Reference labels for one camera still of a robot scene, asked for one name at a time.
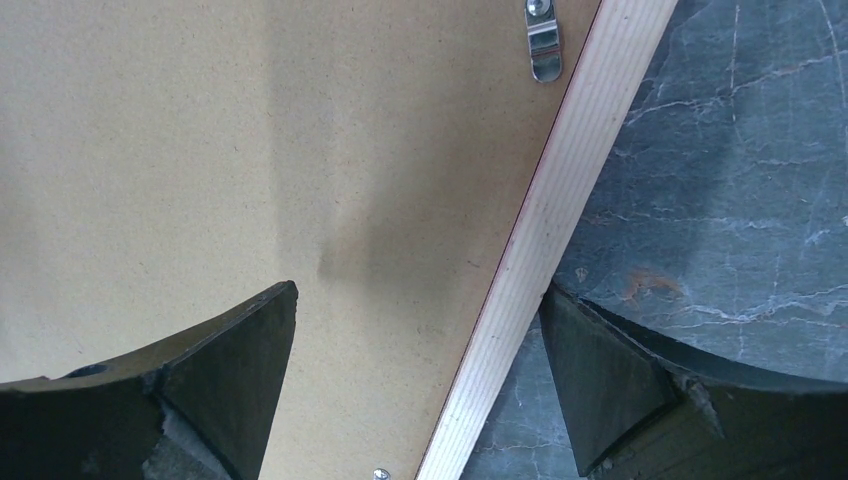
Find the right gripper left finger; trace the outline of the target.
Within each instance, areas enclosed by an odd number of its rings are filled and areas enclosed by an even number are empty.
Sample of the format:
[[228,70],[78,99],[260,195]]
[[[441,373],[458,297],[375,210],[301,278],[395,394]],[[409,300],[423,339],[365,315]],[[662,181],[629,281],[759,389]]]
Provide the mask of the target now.
[[5,479],[255,479],[298,290],[280,282],[130,353],[1,387]]

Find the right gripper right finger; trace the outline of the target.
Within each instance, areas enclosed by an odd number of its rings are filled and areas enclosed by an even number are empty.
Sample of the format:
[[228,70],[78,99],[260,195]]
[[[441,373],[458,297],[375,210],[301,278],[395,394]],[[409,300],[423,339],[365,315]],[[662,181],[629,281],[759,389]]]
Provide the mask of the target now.
[[847,386],[729,360],[551,285],[543,340],[587,479],[843,479]]

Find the brown backing board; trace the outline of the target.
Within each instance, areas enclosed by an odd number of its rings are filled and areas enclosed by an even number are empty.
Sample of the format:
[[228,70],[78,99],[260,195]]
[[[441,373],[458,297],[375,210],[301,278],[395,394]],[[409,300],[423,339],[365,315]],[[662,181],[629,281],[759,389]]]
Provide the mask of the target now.
[[5,1],[1,378],[285,280],[265,479],[419,470],[594,23],[519,1]]

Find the pink wooden picture frame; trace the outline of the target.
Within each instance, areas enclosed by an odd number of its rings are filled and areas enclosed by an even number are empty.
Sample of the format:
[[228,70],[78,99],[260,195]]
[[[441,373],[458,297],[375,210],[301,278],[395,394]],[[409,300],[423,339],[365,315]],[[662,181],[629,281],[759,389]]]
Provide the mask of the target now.
[[417,478],[461,477],[676,6],[600,3]]

